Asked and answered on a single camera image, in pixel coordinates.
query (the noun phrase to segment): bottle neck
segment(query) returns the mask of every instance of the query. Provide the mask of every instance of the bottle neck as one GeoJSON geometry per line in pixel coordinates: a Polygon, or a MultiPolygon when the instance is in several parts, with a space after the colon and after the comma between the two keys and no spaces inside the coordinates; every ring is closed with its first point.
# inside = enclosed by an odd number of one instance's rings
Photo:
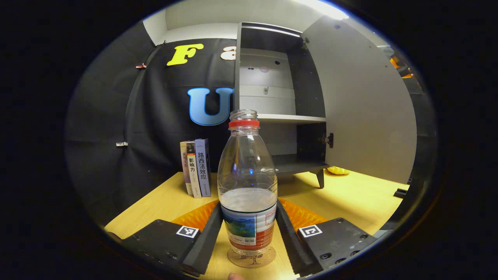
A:
{"type": "Polygon", "coordinates": [[[242,135],[259,135],[258,127],[234,127],[231,128],[231,135],[242,136],[242,135]]]}

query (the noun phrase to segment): door hinge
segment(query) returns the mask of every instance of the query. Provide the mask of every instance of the door hinge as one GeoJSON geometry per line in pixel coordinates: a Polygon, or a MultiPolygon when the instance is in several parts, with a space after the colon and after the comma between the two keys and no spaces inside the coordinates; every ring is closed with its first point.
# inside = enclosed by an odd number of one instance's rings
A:
{"type": "Polygon", "coordinates": [[[330,133],[328,138],[325,138],[325,134],[323,134],[323,137],[318,138],[318,142],[321,142],[323,144],[328,143],[329,148],[333,148],[334,147],[334,134],[330,133]]]}

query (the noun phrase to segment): wooden table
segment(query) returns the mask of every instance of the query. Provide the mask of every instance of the wooden table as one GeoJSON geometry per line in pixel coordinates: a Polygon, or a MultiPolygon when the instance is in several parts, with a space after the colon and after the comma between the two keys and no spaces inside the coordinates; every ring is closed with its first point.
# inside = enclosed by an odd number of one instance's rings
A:
{"type": "MultiPolygon", "coordinates": [[[[187,194],[183,173],[179,172],[113,219],[105,230],[124,239],[156,219],[171,221],[216,200],[216,178],[217,174],[213,173],[212,197],[196,199],[187,194]]],[[[325,171],[325,188],[319,189],[316,175],[305,172],[280,180],[278,196],[327,219],[345,218],[373,235],[401,203],[402,199],[393,196],[398,188],[406,190],[408,185],[356,172],[339,176],[325,171]]],[[[230,272],[241,274],[246,280],[298,278],[299,275],[292,271],[276,222],[272,246],[277,256],[271,264],[257,269],[240,268],[227,258],[230,243],[222,225],[206,274],[201,275],[200,279],[226,279],[230,272]]]]}

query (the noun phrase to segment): book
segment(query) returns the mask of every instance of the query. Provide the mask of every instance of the book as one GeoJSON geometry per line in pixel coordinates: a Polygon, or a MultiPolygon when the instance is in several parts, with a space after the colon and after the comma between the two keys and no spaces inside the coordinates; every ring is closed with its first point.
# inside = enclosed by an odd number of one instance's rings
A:
{"type": "Polygon", "coordinates": [[[187,159],[188,170],[190,175],[190,183],[192,184],[192,194],[194,198],[202,198],[201,187],[197,176],[197,164],[195,160],[195,141],[187,142],[187,159]]]}
{"type": "Polygon", "coordinates": [[[190,183],[190,173],[188,170],[188,159],[187,159],[187,142],[180,142],[180,153],[182,156],[182,168],[183,168],[183,178],[185,179],[185,185],[187,187],[187,193],[192,195],[192,183],[190,183]]]}
{"type": "Polygon", "coordinates": [[[195,140],[195,154],[201,194],[204,197],[211,196],[211,166],[209,164],[208,139],[195,140]]]}

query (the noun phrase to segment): light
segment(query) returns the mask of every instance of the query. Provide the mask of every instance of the light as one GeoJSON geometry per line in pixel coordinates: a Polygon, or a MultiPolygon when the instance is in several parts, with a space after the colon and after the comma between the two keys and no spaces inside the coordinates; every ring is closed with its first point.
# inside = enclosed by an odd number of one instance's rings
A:
{"type": "Polygon", "coordinates": [[[313,9],[319,11],[320,13],[328,15],[329,17],[336,19],[336,20],[349,18],[349,16],[347,14],[345,14],[343,11],[330,5],[327,2],[322,2],[319,0],[294,0],[294,1],[301,3],[303,5],[306,5],[310,8],[313,8],[313,9]]]}

